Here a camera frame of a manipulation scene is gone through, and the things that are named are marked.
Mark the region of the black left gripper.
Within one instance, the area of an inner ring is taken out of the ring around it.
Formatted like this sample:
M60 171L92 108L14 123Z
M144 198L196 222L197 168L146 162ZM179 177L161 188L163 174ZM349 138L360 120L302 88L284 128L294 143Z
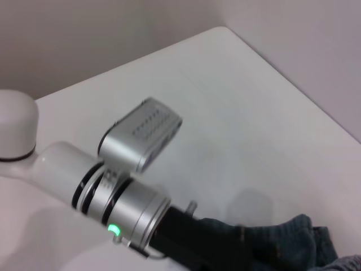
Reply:
M251 270L250 240L240 226L197 219L192 201L185 211L171 206L158 224L150 247L188 270Z

